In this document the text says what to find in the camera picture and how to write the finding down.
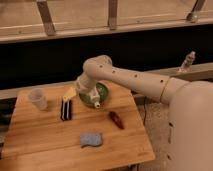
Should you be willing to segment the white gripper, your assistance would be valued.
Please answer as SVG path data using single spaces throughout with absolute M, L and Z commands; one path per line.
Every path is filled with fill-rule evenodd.
M 69 88 L 66 93 L 63 95 L 64 101 L 71 100 L 75 95 L 76 91 L 81 94 L 89 95 L 92 99 L 97 97 L 97 90 L 96 90 L 96 83 L 95 79 L 90 78 L 86 74 L 81 74 L 75 83 L 76 90 L 74 87 Z

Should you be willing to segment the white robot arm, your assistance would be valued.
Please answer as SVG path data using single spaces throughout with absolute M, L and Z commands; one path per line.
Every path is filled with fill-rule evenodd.
M 213 83 L 116 68 L 107 55 L 87 59 L 62 99 L 83 93 L 100 105 L 96 84 L 107 80 L 169 106 L 167 171 L 213 171 Z

